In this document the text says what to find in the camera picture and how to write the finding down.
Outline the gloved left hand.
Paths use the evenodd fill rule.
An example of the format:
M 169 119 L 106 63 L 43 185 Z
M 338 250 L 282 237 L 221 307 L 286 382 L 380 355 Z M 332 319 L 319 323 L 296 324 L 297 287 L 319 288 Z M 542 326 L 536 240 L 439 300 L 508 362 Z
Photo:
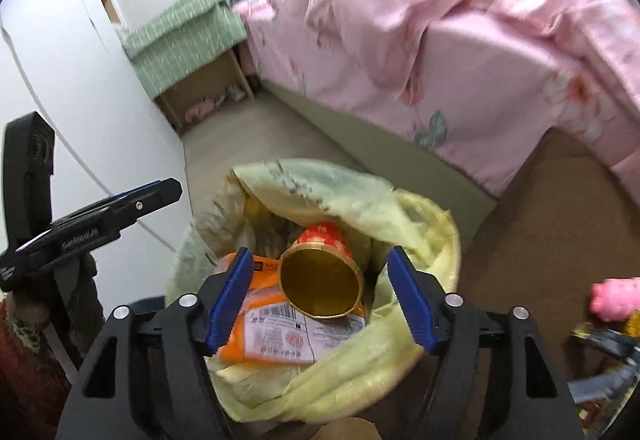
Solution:
M 70 295 L 58 293 L 56 278 L 15 290 L 1 303 L 1 396 L 16 403 L 73 385 L 103 327 L 103 307 L 90 254 L 72 261 Z

